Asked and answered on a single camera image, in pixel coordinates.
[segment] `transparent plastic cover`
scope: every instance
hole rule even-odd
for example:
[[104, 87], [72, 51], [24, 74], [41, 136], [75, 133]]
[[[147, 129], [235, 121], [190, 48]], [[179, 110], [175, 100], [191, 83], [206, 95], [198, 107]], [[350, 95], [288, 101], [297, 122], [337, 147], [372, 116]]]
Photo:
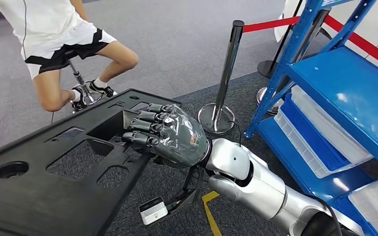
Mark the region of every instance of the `transparent plastic cover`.
[[152, 151], [167, 158], [176, 167], [189, 167], [199, 163], [208, 151], [208, 140], [202, 126], [178, 106], [163, 119], [159, 144]]

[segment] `white shirt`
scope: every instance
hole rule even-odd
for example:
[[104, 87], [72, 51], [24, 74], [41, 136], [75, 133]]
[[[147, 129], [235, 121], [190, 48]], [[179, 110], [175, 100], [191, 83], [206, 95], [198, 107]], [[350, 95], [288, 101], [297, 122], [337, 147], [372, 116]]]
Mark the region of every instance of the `white shirt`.
[[26, 23], [24, 1], [27, 6], [26, 47], [53, 41], [83, 21], [69, 0], [0, 0], [0, 11], [21, 43]]

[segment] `round hole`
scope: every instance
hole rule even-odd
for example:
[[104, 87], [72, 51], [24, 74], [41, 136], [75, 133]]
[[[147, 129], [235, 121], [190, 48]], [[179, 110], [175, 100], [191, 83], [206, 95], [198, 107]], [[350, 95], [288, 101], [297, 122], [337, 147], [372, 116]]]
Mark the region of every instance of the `round hole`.
[[13, 178], [25, 174], [29, 169], [24, 161], [13, 161], [0, 166], [0, 178]]

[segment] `black sneaker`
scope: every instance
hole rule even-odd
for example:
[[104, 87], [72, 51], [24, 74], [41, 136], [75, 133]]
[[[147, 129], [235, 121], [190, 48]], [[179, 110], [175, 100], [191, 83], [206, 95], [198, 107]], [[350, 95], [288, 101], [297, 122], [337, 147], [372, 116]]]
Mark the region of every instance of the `black sneaker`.
[[78, 111], [81, 111], [81, 110], [87, 108], [87, 105], [85, 104], [85, 101], [84, 101], [83, 92], [78, 88], [72, 88], [72, 89], [79, 91], [79, 93], [80, 93], [80, 100], [78, 102], [70, 101], [71, 104], [72, 104], [73, 113], [76, 113]]
[[112, 97], [114, 95], [117, 95], [117, 92], [115, 92], [111, 87], [107, 86], [106, 88], [99, 88], [94, 84], [94, 80], [92, 80], [90, 83], [86, 84], [88, 86], [88, 89], [92, 92], [96, 92], [102, 95], [105, 95], [106, 97]]

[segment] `knee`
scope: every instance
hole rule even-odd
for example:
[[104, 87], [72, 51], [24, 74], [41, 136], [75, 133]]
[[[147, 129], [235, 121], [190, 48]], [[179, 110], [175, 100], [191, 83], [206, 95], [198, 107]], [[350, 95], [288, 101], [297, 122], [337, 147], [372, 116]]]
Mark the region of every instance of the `knee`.
[[133, 69], [138, 64], [138, 56], [135, 52], [131, 52], [126, 60], [128, 70]]
[[48, 112], [56, 112], [63, 107], [63, 103], [59, 100], [42, 101], [41, 107]]

